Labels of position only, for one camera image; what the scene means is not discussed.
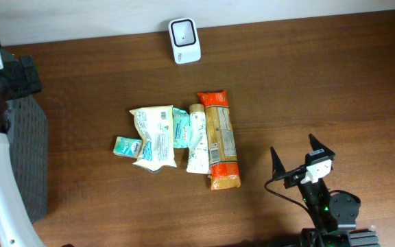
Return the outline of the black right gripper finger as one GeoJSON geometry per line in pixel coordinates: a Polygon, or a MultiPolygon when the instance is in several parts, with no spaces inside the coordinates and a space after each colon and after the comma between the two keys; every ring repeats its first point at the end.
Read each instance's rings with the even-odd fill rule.
{"type": "Polygon", "coordinates": [[[276,153],[276,150],[274,147],[270,148],[271,151],[271,156],[272,156],[272,174],[273,175],[284,175],[286,173],[286,170],[279,158],[279,156],[276,153]]]}
{"type": "Polygon", "coordinates": [[[313,134],[309,134],[309,141],[310,141],[310,145],[313,149],[313,151],[317,151],[317,150],[324,150],[324,153],[331,159],[333,160],[335,158],[335,153],[334,151],[332,151],[331,149],[329,149],[328,147],[326,147],[324,144],[322,144],[321,142],[318,141],[318,139],[316,137],[314,137],[313,134]]]}

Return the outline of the orange pasta packet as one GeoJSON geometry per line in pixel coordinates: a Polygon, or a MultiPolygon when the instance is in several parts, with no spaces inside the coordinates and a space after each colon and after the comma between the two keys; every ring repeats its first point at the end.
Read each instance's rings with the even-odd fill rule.
{"type": "Polygon", "coordinates": [[[198,93],[204,105],[209,147],[211,190],[241,186],[235,138],[225,91],[198,93]]]}

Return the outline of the white hair product tube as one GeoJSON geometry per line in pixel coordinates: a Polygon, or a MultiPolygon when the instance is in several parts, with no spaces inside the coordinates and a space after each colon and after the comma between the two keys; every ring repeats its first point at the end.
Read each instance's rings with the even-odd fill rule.
{"type": "Polygon", "coordinates": [[[192,104],[189,110],[191,137],[189,142],[187,172],[210,174],[204,106],[202,104],[192,104]]]}

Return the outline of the teal snack pouch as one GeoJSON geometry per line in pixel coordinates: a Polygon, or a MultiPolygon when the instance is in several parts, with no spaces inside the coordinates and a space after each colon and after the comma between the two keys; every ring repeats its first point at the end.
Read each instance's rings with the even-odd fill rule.
{"type": "Polygon", "coordinates": [[[173,147],[188,148],[191,140],[190,116],[187,111],[173,108],[173,147]]]}

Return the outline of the cream snack bag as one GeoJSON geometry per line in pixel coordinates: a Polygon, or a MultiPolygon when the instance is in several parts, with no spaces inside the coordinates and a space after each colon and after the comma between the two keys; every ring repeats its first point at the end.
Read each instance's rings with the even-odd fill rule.
{"type": "Polygon", "coordinates": [[[173,106],[150,106],[130,110],[142,140],[133,165],[150,172],[163,167],[177,168],[173,150],[173,106]]]}

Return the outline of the small teal tissue pack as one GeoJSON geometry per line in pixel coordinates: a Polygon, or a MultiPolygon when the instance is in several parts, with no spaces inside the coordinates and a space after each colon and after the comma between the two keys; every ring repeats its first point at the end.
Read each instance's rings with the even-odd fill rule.
{"type": "Polygon", "coordinates": [[[141,151],[142,140],[131,139],[126,137],[117,137],[113,154],[117,156],[124,156],[128,158],[137,158],[141,151]]]}

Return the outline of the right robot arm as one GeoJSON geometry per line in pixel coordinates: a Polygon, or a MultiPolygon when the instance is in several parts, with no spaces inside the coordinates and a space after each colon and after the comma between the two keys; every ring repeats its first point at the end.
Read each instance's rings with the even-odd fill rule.
{"type": "Polygon", "coordinates": [[[350,246],[350,232],[356,229],[361,200],[347,191],[328,189],[324,177],[333,170],[335,153],[309,135],[312,151],[305,155],[304,164],[286,171],[274,148],[272,155],[272,178],[264,184],[265,190],[307,212],[312,228],[302,229],[294,246],[350,246]],[[286,189],[297,187],[303,204],[272,191],[267,186],[283,180],[286,189]]]}

